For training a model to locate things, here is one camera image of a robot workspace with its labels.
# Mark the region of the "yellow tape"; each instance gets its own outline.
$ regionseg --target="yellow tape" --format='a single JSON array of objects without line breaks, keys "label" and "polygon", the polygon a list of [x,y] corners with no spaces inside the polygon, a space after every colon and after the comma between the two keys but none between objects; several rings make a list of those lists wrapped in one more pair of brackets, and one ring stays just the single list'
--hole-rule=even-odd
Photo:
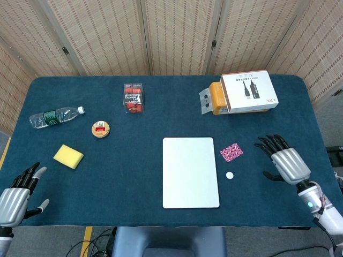
[{"label": "yellow tape", "polygon": [[2,167],[2,164],[3,164],[4,161],[5,161],[5,157],[6,157],[7,150],[8,150],[8,148],[9,148],[10,142],[11,142],[11,137],[9,137],[9,139],[7,140],[7,144],[6,144],[6,146],[5,146],[4,152],[2,153],[2,156],[1,156],[1,159],[0,159],[0,169],[1,169],[1,167]]},{"label": "yellow tape", "polygon": [[[86,227],[84,241],[91,241],[92,229],[93,229],[92,226]],[[81,249],[80,257],[88,256],[88,250],[89,250],[88,246],[89,245],[90,245],[90,242],[83,242],[82,243],[82,249]]]}]

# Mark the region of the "round container lid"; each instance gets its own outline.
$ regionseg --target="round container lid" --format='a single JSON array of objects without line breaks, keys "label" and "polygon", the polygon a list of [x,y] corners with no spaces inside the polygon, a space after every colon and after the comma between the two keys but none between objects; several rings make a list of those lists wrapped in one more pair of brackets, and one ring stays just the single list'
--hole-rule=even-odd
[{"label": "round container lid", "polygon": [[96,122],[92,126],[92,134],[97,138],[103,138],[109,133],[109,125],[102,120]]},{"label": "round container lid", "polygon": [[234,174],[232,173],[232,172],[227,172],[226,173],[226,177],[228,178],[228,179],[233,179],[234,178]]}]

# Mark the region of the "gray floor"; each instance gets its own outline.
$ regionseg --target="gray floor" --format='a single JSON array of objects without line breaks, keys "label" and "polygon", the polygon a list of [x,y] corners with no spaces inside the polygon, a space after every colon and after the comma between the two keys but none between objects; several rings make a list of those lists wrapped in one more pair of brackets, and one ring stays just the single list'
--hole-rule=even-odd
[{"label": "gray floor", "polygon": [[[340,114],[343,110],[343,94],[316,113],[318,124],[326,146],[343,145],[343,121]],[[7,136],[0,133],[0,154],[7,142]],[[92,238],[107,227],[94,227]],[[83,240],[84,227],[80,226],[20,226],[14,229],[15,238],[8,257],[48,257],[65,256],[77,242]],[[228,257],[265,257],[276,252],[324,245],[331,247],[325,233],[318,228],[310,230],[279,230],[277,228],[226,228]],[[106,246],[108,237],[99,240],[99,249]],[[68,256],[80,256],[81,245]],[[323,257],[326,250],[316,248],[302,252],[289,252],[281,257]]]},{"label": "gray floor", "polygon": [[343,146],[343,93],[316,111],[318,125],[326,146]]}]

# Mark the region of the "bottle cap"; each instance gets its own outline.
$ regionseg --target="bottle cap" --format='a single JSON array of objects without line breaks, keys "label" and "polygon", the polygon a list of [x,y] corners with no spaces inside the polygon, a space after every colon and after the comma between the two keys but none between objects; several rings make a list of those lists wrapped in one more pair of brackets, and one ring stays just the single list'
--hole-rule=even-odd
[{"label": "bottle cap", "polygon": [[77,108],[77,110],[79,111],[80,114],[84,114],[85,113],[85,109],[82,106]]},{"label": "bottle cap", "polygon": [[227,172],[226,173],[226,177],[228,178],[228,179],[233,179],[234,178],[234,174],[232,173],[232,172]]},{"label": "bottle cap", "polygon": [[96,122],[92,126],[92,134],[97,138],[103,138],[109,133],[109,125],[102,120]]}]

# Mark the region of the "white round object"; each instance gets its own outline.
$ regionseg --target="white round object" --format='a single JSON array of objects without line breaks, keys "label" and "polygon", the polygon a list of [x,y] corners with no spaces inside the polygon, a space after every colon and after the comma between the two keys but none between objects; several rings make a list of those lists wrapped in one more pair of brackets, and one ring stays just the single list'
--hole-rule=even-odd
[{"label": "white round object", "polygon": [[77,110],[79,111],[80,114],[85,113],[85,109],[82,106],[78,107]]},{"label": "white round object", "polygon": [[226,173],[226,177],[228,178],[228,179],[233,179],[234,178],[234,174],[232,173],[232,172],[227,172]]}]

